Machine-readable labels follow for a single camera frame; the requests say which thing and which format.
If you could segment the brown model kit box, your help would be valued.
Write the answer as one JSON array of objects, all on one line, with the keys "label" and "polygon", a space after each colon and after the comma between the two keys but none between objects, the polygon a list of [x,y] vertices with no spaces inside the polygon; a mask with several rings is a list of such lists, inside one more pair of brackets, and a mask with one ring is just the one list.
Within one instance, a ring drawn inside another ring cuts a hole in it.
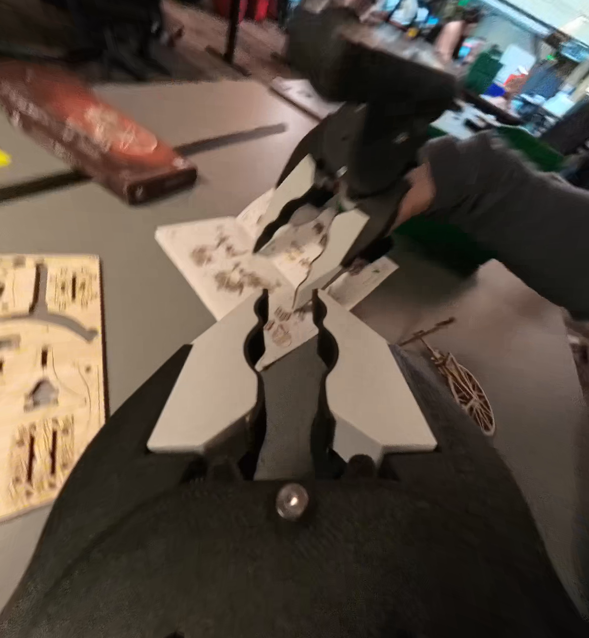
[{"label": "brown model kit box", "polygon": [[45,150],[129,205],[189,189],[197,180],[189,159],[62,69],[0,60],[0,108]]}]

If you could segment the person's right forearm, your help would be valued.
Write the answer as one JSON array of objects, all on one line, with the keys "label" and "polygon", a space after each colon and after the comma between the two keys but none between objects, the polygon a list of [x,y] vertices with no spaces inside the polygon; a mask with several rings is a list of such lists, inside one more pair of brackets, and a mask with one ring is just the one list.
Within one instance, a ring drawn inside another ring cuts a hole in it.
[{"label": "person's right forearm", "polygon": [[531,290],[589,321],[589,191],[533,168],[490,133],[440,137],[420,158],[434,200],[427,215],[453,225]]}]

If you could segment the person's right hand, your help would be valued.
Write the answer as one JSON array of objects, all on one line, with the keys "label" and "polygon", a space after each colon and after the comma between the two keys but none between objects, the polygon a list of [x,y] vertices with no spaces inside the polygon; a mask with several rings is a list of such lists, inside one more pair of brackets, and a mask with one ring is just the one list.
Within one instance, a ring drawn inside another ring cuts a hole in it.
[{"label": "person's right hand", "polygon": [[404,181],[408,190],[399,204],[394,228],[427,211],[435,198],[435,183],[427,161],[408,172]]}]

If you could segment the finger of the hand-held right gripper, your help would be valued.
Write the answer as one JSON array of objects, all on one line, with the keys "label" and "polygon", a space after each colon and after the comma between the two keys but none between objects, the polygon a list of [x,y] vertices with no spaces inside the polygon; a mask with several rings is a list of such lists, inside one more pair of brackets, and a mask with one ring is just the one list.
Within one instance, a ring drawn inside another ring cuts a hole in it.
[{"label": "finger of the hand-held right gripper", "polygon": [[305,155],[275,187],[258,226],[254,252],[261,251],[277,232],[287,225],[316,219],[322,212],[324,188],[317,181],[317,162],[313,155]]},{"label": "finger of the hand-held right gripper", "polygon": [[305,279],[297,286],[292,309],[311,302],[316,290],[324,290],[345,271],[342,265],[354,243],[369,222],[369,216],[359,209],[342,212],[332,220],[325,247],[311,263]]}]

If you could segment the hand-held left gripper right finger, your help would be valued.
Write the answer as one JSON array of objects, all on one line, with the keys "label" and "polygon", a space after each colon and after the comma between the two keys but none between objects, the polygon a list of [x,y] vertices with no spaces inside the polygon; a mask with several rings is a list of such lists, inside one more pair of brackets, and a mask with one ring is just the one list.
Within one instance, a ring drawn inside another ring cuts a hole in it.
[{"label": "hand-held left gripper right finger", "polygon": [[310,430],[316,478],[334,479],[353,458],[431,453],[435,436],[387,341],[322,290],[312,298],[324,366]]}]

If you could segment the green plastic bin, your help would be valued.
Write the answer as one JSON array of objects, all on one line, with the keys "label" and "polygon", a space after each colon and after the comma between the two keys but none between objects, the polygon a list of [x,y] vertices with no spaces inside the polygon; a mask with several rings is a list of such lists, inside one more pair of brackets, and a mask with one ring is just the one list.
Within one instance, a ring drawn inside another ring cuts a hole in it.
[{"label": "green plastic bin", "polygon": [[[559,173],[564,157],[522,128],[499,126],[490,135],[515,151],[538,171]],[[448,268],[470,276],[494,255],[451,223],[414,217],[394,230],[395,247],[404,247]]]}]

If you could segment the white instruction booklet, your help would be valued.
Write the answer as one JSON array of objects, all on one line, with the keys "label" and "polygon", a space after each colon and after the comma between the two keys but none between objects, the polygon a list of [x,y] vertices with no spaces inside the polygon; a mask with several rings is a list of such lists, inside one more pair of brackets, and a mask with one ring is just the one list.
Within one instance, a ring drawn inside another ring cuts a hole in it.
[{"label": "white instruction booklet", "polygon": [[205,219],[159,227],[155,238],[216,321],[257,290],[269,292],[265,353],[259,371],[317,334],[310,305],[292,311],[295,289],[308,274],[334,217],[333,211],[287,231],[284,242],[253,253],[258,224],[274,189],[250,203],[237,217]]}]

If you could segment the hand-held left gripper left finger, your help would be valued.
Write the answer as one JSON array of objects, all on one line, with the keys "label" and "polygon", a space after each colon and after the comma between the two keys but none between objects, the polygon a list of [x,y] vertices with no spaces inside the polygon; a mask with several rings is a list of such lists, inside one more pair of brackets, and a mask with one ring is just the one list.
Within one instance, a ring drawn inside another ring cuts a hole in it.
[{"label": "hand-held left gripper left finger", "polygon": [[265,353],[268,310],[268,291],[253,292],[190,344],[149,451],[226,459],[244,479],[255,477],[267,430],[257,363]]}]

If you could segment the wooden parts sheet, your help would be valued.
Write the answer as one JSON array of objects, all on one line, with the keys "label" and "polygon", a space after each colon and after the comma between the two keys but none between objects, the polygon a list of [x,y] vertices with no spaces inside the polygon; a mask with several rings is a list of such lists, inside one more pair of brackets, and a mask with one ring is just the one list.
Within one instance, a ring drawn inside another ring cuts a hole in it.
[{"label": "wooden parts sheet", "polygon": [[0,523],[48,505],[107,418],[100,259],[0,254]]}]

